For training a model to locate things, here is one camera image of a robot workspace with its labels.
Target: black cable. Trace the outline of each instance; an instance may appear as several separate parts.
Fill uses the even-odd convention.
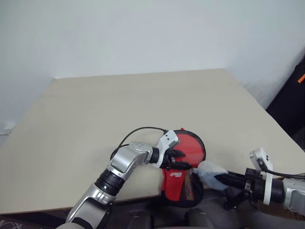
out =
[[[285,174],[285,173],[277,173],[274,171],[270,171],[266,169],[264,172],[270,173],[276,176],[285,177],[285,178],[294,178],[294,179],[305,179],[305,175],[291,175],[291,174]]]
[[[136,131],[138,131],[138,130],[142,130],[142,129],[155,129],[155,130],[161,130],[161,131],[163,131],[164,133],[167,132],[167,130],[165,130],[165,129],[158,128],[158,127],[153,127],[153,126],[144,126],[144,127],[137,128],[137,129],[131,131],[131,132],[121,141],[121,143],[119,144],[119,146],[112,152],[112,154],[111,154],[111,156],[110,156],[110,159],[113,158],[113,156],[116,154],[116,152],[118,151],[119,148],[128,145],[128,144],[126,144],[126,145],[122,145],[122,144],[124,143],[124,141],[125,141],[130,135],[132,135],[134,132],[136,132]]]

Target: white wall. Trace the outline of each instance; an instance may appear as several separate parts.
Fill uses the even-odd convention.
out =
[[[226,68],[266,108],[305,47],[305,0],[2,0],[0,123],[54,77]]]

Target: orange object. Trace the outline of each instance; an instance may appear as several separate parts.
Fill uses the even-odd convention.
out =
[[[299,83],[301,83],[305,79],[305,74],[301,76],[301,78],[298,80]]]

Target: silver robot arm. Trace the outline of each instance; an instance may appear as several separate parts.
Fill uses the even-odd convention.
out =
[[[110,216],[110,208],[124,182],[138,165],[154,164],[160,167],[165,151],[179,143],[173,130],[159,140],[156,147],[146,143],[131,142],[118,149],[100,177],[84,193],[71,209],[66,223],[60,229],[80,226],[85,229],[104,227]]]

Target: white cloth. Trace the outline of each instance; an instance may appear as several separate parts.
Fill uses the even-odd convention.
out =
[[[212,189],[224,190],[228,188],[227,185],[224,185],[215,178],[216,175],[228,173],[228,171],[220,167],[219,165],[213,163],[212,161],[201,162],[198,165],[198,168],[193,169],[193,172],[198,174],[201,182],[207,184]]]

